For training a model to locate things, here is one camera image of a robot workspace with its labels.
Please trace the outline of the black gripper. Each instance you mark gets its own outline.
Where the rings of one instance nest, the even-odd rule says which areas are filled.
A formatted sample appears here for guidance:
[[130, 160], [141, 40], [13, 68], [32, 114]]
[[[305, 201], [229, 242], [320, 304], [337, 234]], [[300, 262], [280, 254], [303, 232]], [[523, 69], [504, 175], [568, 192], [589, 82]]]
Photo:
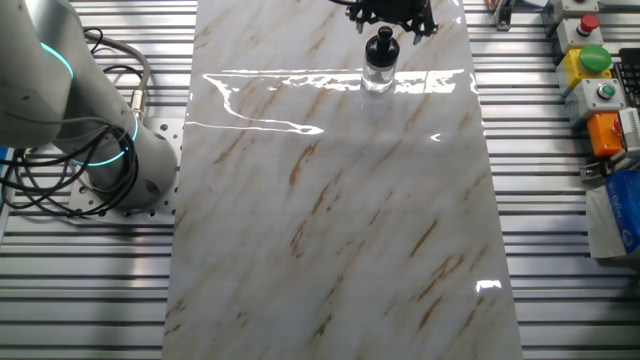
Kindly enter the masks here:
[[406, 22], [408, 31], [414, 33], [414, 45], [418, 45], [423, 38], [436, 34], [439, 28], [429, 0], [355, 1], [346, 7], [346, 16], [355, 23], [359, 34], [363, 33], [366, 24], [371, 23], [372, 15], [384, 22]]

